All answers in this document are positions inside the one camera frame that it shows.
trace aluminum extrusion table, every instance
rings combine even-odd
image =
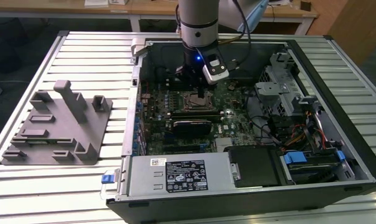
[[[134,38],[177,38],[169,33],[61,32],[0,134],[1,154],[32,108],[37,90],[52,91],[57,79],[72,81],[85,98],[104,95],[113,100],[100,161],[93,166],[0,165],[0,224],[120,224],[120,217],[100,197],[101,174],[120,166],[129,86],[133,73]],[[320,76],[376,153],[376,88],[346,58],[333,40],[321,36],[253,35],[253,38],[294,39]],[[106,192],[113,193],[114,185]],[[373,223],[376,192],[354,196],[317,210],[190,220],[178,223]]]

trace blue latch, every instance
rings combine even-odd
[[[292,163],[290,157],[284,155],[282,158],[285,159],[285,163],[289,165]]]
[[[340,159],[340,162],[345,160],[345,155],[342,154],[342,152],[338,150],[337,152],[337,157]]]
[[[306,162],[305,156],[302,152],[289,152],[284,156],[285,163],[297,163],[297,162]]]
[[[102,175],[101,183],[102,184],[114,183],[114,175],[113,174]]]

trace wooden table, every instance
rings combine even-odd
[[[317,12],[294,6],[269,7],[261,22],[298,23],[297,35],[305,35]],[[108,8],[84,8],[84,0],[0,0],[0,17],[129,19],[132,31],[140,32],[140,19],[174,19],[177,0],[129,0],[125,6],[109,4]]]

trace red wire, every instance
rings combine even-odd
[[[321,134],[321,138],[322,138],[322,148],[326,149],[325,147],[325,135],[324,132],[320,129],[316,129],[318,131],[318,133]]]
[[[296,130],[296,128],[297,128],[297,127],[301,127],[301,126],[305,126],[305,125],[296,125],[296,126],[293,127],[293,129],[292,129],[292,136],[290,136],[290,138],[293,138],[293,136],[294,136],[294,130]]]

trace warning label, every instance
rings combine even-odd
[[[165,177],[169,193],[208,190],[204,160],[166,162]]]

